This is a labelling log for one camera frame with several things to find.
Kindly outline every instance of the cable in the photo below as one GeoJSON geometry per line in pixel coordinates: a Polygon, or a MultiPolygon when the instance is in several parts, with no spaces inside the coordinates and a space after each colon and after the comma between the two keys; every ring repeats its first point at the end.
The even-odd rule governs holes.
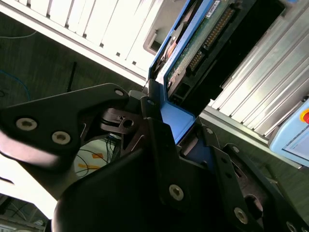
{"type": "Polygon", "coordinates": [[[24,203],[21,207],[19,207],[19,208],[17,208],[15,205],[13,205],[16,209],[17,209],[17,211],[12,215],[12,217],[14,217],[15,216],[15,214],[17,214],[18,212],[20,212],[21,214],[22,214],[22,212],[20,211],[22,208],[24,208],[27,204],[29,204],[28,202],[26,202],[26,203],[24,203]]]}
{"type": "Polygon", "coordinates": [[[107,161],[108,161],[110,158],[110,151],[108,150],[108,141],[105,141],[105,146],[106,146],[107,161]]]}
{"type": "MultiPolygon", "coordinates": [[[[7,210],[9,210],[9,211],[13,211],[14,213],[16,213],[16,211],[15,210],[13,210],[13,209],[5,209],[5,211],[7,211],[7,210]]],[[[21,219],[23,219],[23,220],[25,220],[22,216],[20,216],[19,214],[16,214],[17,216],[19,216],[21,219]]]]}
{"type": "Polygon", "coordinates": [[[97,170],[97,169],[98,169],[98,168],[88,168],[88,169],[80,170],[80,171],[76,172],[75,174],[81,173],[81,172],[83,172],[83,171],[87,171],[87,173],[88,173],[89,170],[97,170]]]}
{"type": "Polygon", "coordinates": [[[21,212],[20,209],[18,209],[13,202],[11,204],[12,204],[12,206],[14,206],[17,209],[16,213],[18,214],[18,211],[19,211],[21,213],[21,215],[24,217],[25,221],[27,221],[27,219],[26,219],[25,215],[23,214],[23,212],[21,212]]]}
{"type": "Polygon", "coordinates": [[[21,80],[19,80],[17,77],[15,77],[15,76],[13,76],[13,75],[11,75],[11,74],[9,74],[9,73],[5,72],[4,70],[1,70],[1,69],[0,69],[0,73],[5,74],[5,75],[9,76],[10,78],[13,78],[15,81],[19,82],[24,87],[24,89],[27,93],[28,101],[30,101],[29,90],[28,90],[27,86],[21,80]]]}
{"type": "Polygon", "coordinates": [[[147,83],[148,83],[149,80],[150,80],[150,78],[146,81],[145,85],[144,85],[143,88],[141,89],[141,92],[143,92],[143,90],[145,89],[145,87],[146,87],[146,85],[147,85],[147,83]]]}
{"type": "Polygon", "coordinates": [[[86,161],[85,161],[82,157],[80,157],[79,155],[76,155],[76,156],[79,157],[79,158],[85,163],[87,169],[85,169],[84,171],[87,170],[87,172],[86,172],[86,174],[85,174],[85,175],[87,175],[88,172],[89,172],[89,166],[88,166],[88,164],[86,163],[86,161]]]}
{"type": "Polygon", "coordinates": [[[30,35],[24,35],[24,36],[15,36],[15,37],[11,37],[11,36],[0,36],[0,39],[23,39],[23,38],[28,38],[32,35],[34,35],[35,33],[37,33],[37,31],[33,32],[30,35]]]}
{"type": "Polygon", "coordinates": [[[98,157],[100,157],[102,160],[104,160],[106,163],[108,163],[103,157],[99,156],[98,154],[94,153],[93,151],[89,151],[89,150],[85,150],[85,149],[79,149],[80,151],[87,151],[87,152],[90,152],[98,157]]]}

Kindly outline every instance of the white panel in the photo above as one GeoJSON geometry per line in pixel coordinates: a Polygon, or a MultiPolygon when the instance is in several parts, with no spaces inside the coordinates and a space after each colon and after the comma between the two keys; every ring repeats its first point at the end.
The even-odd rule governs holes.
{"type": "Polygon", "coordinates": [[[53,0],[50,8],[50,19],[54,22],[65,26],[72,0],[53,0]]]}
{"type": "Polygon", "coordinates": [[[273,68],[268,72],[264,81],[261,81],[259,85],[252,91],[252,93],[245,99],[241,107],[232,116],[232,119],[242,122],[254,112],[254,109],[259,105],[261,100],[266,99],[273,91],[274,87],[279,86],[285,79],[291,76],[291,70],[298,66],[300,61],[308,57],[308,44],[309,35],[306,38],[301,37],[300,41],[296,41],[296,44],[292,46],[290,50],[287,50],[287,54],[283,56],[278,62],[273,65],[273,68]]]}
{"type": "Polygon", "coordinates": [[[309,2],[280,16],[212,103],[220,113],[269,137],[309,94],[309,2]]]}
{"type": "Polygon", "coordinates": [[[147,15],[147,18],[140,29],[140,32],[133,44],[133,47],[127,57],[127,61],[129,63],[136,62],[136,66],[141,68],[142,70],[148,71],[151,63],[153,62],[155,56],[149,52],[147,52],[143,48],[144,41],[147,37],[149,29],[151,28],[152,23],[164,1],[163,0],[155,0],[150,12],[147,15]]]}
{"type": "Polygon", "coordinates": [[[85,32],[89,41],[98,46],[100,45],[116,4],[117,0],[100,0],[95,2],[85,32]]]}
{"type": "Polygon", "coordinates": [[[49,0],[31,0],[31,9],[46,16],[49,0]]]}
{"type": "Polygon", "coordinates": [[[21,4],[24,4],[25,6],[27,5],[27,0],[19,0],[19,2],[21,3],[21,4]]]}
{"type": "Polygon", "coordinates": [[[121,46],[123,41],[128,36],[127,34],[125,34],[125,31],[127,31],[127,27],[135,27],[135,25],[130,24],[130,22],[134,13],[136,12],[139,3],[140,0],[118,1],[111,21],[102,40],[105,51],[115,55],[117,52],[119,52],[119,46],[121,46]]]}
{"type": "Polygon", "coordinates": [[[152,1],[143,0],[138,6],[137,11],[134,13],[131,21],[128,22],[128,26],[124,28],[124,35],[126,35],[126,39],[123,40],[123,43],[121,43],[118,47],[118,51],[121,55],[123,55],[123,57],[127,58],[151,6],[152,1]]]}
{"type": "Polygon", "coordinates": [[[85,3],[86,0],[74,0],[68,20],[69,30],[76,32],[85,3]]]}
{"type": "Polygon", "coordinates": [[[95,0],[87,0],[85,5],[84,5],[84,9],[83,9],[81,18],[80,18],[79,23],[78,23],[77,31],[76,31],[76,33],[80,36],[83,36],[83,34],[85,32],[90,14],[92,12],[94,2],[95,2],[95,0]]]}

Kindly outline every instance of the blue plastic part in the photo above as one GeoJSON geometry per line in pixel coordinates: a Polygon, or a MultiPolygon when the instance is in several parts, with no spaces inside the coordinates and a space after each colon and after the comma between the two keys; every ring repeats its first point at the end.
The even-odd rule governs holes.
{"type": "MultiPolygon", "coordinates": [[[[184,5],[171,31],[169,32],[168,36],[162,43],[158,51],[158,54],[160,54],[165,44],[169,41],[170,34],[174,31],[176,25],[178,24],[178,21],[181,18],[181,15],[184,13],[189,2],[190,1],[187,1],[186,4],[184,5]]],[[[167,75],[173,68],[174,64],[176,63],[177,59],[181,55],[182,51],[185,49],[186,45],[188,44],[194,32],[198,28],[199,24],[205,17],[205,14],[207,13],[208,9],[211,7],[212,3],[213,3],[213,0],[203,0],[195,16],[193,17],[186,31],[184,32],[182,38],[179,40],[172,55],[170,56],[170,58],[168,59],[168,61],[166,62],[162,70],[160,71],[158,77],[156,78],[156,81],[161,84],[160,86],[161,99],[160,100],[161,100],[161,114],[162,114],[163,122],[170,125],[173,136],[174,136],[175,143],[178,143],[180,139],[186,134],[186,132],[193,125],[193,123],[195,122],[195,116],[191,114],[190,112],[168,101],[168,93],[166,91],[167,75]]]]}
{"type": "Polygon", "coordinates": [[[302,131],[304,132],[301,134],[301,137],[303,139],[307,138],[307,141],[309,140],[309,124],[300,120],[301,113],[307,109],[309,109],[309,99],[305,101],[304,104],[280,127],[279,131],[269,145],[269,148],[279,155],[309,167],[309,143],[302,144],[302,146],[308,145],[306,152],[303,152],[303,154],[292,153],[292,150],[289,149],[290,145],[288,145],[296,145],[298,139],[295,138],[300,138],[298,135],[302,131]]]}

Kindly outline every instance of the black bracket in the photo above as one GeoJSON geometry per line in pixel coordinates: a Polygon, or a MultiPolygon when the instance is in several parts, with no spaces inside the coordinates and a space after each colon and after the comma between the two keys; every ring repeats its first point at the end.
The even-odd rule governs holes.
{"type": "Polygon", "coordinates": [[[49,170],[68,169],[93,128],[104,134],[95,119],[127,101],[119,86],[104,84],[2,109],[0,153],[49,170]]]}

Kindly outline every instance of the screw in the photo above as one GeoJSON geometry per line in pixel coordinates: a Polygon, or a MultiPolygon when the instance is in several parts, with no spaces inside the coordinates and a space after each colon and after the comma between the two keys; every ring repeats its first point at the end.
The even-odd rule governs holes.
{"type": "Polygon", "coordinates": [[[52,135],[52,140],[56,144],[65,145],[65,144],[68,144],[71,141],[71,137],[68,133],[66,133],[64,131],[56,131],[52,135]]]}
{"type": "Polygon", "coordinates": [[[181,201],[183,199],[183,190],[178,185],[170,185],[169,193],[177,201],[181,201]]]}
{"type": "Polygon", "coordinates": [[[289,228],[289,230],[291,232],[297,232],[297,229],[294,227],[294,225],[292,223],[290,223],[289,221],[286,222],[286,226],[289,228]]]}
{"type": "Polygon", "coordinates": [[[232,148],[236,153],[239,153],[239,149],[237,147],[233,146],[232,148]]]}
{"type": "Polygon", "coordinates": [[[209,128],[206,128],[206,131],[208,132],[208,134],[213,134],[213,131],[209,128]]]}
{"type": "Polygon", "coordinates": [[[151,104],[151,105],[155,105],[155,103],[152,101],[152,100],[147,100],[147,102],[149,103],[149,104],[151,104]]]}
{"type": "Polygon", "coordinates": [[[118,90],[118,89],[115,89],[115,93],[120,95],[120,96],[124,95],[124,93],[122,91],[118,90]]]}
{"type": "Polygon", "coordinates": [[[248,224],[248,217],[247,217],[247,215],[245,214],[245,212],[242,209],[236,207],[234,209],[234,213],[235,213],[235,216],[238,218],[238,220],[242,224],[245,224],[245,225],[248,224]]]}
{"type": "Polygon", "coordinates": [[[16,126],[23,131],[31,131],[36,129],[38,124],[31,118],[23,117],[16,121],[16,126]]]}

